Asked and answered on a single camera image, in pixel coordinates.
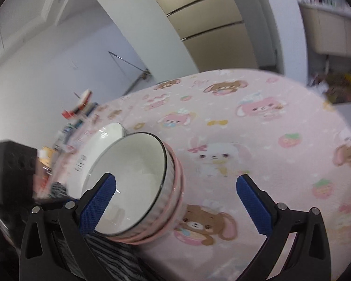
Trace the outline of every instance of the white bowl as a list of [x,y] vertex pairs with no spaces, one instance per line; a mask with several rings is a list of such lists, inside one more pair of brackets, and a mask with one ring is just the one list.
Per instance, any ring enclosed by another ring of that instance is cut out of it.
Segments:
[[118,122],[114,122],[102,127],[91,137],[79,150],[78,159],[70,170],[70,176],[66,183],[68,195],[75,199],[82,196],[84,182],[95,161],[112,143],[125,135],[125,129]]
[[95,230],[105,236],[133,236],[146,230],[173,189],[174,163],[164,144],[145,132],[116,141],[92,167],[83,191],[106,172],[116,178],[117,190]]

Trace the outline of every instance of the blue object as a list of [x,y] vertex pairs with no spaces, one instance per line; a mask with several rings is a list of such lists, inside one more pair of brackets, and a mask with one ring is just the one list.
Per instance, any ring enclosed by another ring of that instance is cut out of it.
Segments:
[[266,236],[271,235],[273,231],[272,217],[261,202],[257,193],[247,183],[243,176],[238,177],[236,188],[237,194],[255,224],[257,231]]
[[83,236],[94,231],[115,192],[116,178],[109,174],[80,215],[79,232]]

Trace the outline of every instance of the metal screw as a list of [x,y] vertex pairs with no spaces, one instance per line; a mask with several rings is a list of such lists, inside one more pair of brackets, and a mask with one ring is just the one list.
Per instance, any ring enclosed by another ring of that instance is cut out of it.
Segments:
[[71,209],[75,206],[75,203],[73,201],[69,201],[65,204],[66,209]]
[[278,203],[277,207],[279,210],[286,210],[287,209],[287,205],[285,203]]
[[34,213],[34,214],[37,214],[38,212],[40,211],[40,207],[39,206],[35,206],[31,212]]
[[313,214],[320,214],[320,210],[318,209],[318,208],[316,208],[316,207],[313,207],[312,209],[311,209],[311,211],[312,211],[312,213]]

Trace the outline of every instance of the pink tablecloth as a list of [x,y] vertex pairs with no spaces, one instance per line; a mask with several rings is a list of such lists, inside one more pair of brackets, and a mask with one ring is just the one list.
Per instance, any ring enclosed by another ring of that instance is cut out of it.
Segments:
[[[351,261],[351,130],[299,84],[261,71],[211,71],[114,100],[96,115],[81,128],[84,141],[120,122],[130,133],[151,132],[168,143],[187,178],[185,221],[204,230],[209,220],[207,237],[181,225],[141,247],[165,277],[236,280],[252,260],[265,237],[235,192],[242,173],[275,202],[296,210],[320,208],[333,280]],[[78,158],[78,153],[60,158],[53,180],[67,186]]]

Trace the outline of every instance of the pink bowl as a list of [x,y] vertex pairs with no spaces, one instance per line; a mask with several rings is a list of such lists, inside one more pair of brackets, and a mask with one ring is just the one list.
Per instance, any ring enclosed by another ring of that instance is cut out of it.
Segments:
[[180,223],[182,217],[186,213],[186,208],[187,208],[187,205],[183,203],[185,178],[183,176],[182,168],[181,168],[181,171],[182,171],[182,174],[181,174],[181,194],[180,194],[180,198],[178,199],[177,207],[175,208],[175,210],[173,212],[173,215],[170,217],[170,219],[167,221],[167,223],[164,225],[164,227],[161,230],[159,230],[157,233],[155,233],[154,235],[147,237],[143,240],[130,242],[128,244],[140,245],[140,244],[152,242],[152,241],[158,239],[159,237],[165,235],[167,232],[173,230]]
[[179,203],[179,198],[182,194],[182,183],[181,183],[183,181],[183,179],[181,180],[182,167],[175,153],[173,152],[172,148],[165,143],[164,145],[173,158],[174,171],[175,171],[173,189],[171,191],[171,194],[169,195],[169,200],[166,206],[164,207],[159,217],[151,224],[149,228],[147,228],[143,232],[136,234],[135,236],[124,237],[124,238],[121,238],[119,235],[107,237],[109,240],[112,240],[115,242],[127,243],[127,244],[131,244],[131,242],[134,242],[134,241],[140,241],[146,237],[156,234],[160,229],[162,229],[165,226],[165,224],[172,217],[177,207],[177,204]]

